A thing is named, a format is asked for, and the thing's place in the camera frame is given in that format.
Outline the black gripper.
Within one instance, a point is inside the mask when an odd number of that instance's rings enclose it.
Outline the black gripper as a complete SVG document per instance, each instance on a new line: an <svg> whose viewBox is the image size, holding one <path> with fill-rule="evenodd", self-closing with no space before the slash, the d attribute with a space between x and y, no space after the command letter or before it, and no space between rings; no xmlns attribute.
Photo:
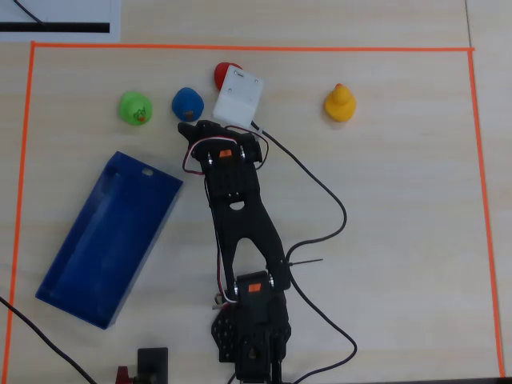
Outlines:
<svg viewBox="0 0 512 384"><path fill-rule="evenodd" d="M206 145L213 142L228 142L233 146L242 146L245 154L261 154L258 134L238 126L221 126L209 120L199 120L195 124L180 122L178 132L188 142L191 154L206 151Z"/></svg>

